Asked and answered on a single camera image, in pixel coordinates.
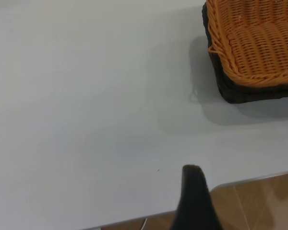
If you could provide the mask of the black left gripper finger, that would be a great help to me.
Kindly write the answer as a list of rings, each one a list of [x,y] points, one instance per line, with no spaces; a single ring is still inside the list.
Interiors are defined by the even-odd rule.
[[[206,178],[196,165],[182,168],[181,195],[173,220],[174,230],[221,230]]]

